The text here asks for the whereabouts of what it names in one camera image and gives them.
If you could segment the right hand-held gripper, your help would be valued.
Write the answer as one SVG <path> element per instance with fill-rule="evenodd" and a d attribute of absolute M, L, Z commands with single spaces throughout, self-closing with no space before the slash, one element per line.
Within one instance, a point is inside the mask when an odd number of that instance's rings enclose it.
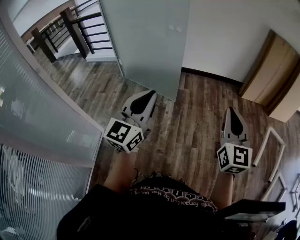
<path fill-rule="evenodd" d="M 248 139 L 248 127 L 240 113 L 234 108 L 228 107 L 223 117 L 222 139 L 234 140 L 235 136 L 240 140 Z M 220 171 L 238 174 L 250 169 L 252 153 L 251 148 L 224 143 L 217 151 Z"/>

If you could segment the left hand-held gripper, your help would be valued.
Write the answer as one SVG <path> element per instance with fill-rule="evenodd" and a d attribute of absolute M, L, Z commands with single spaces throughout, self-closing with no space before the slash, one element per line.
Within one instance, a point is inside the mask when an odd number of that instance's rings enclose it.
<path fill-rule="evenodd" d="M 106 141 L 119 152 L 137 153 L 140 144 L 150 133 L 148 120 L 155 105 L 157 93 L 146 90 L 129 97 L 111 118 L 104 133 Z"/>

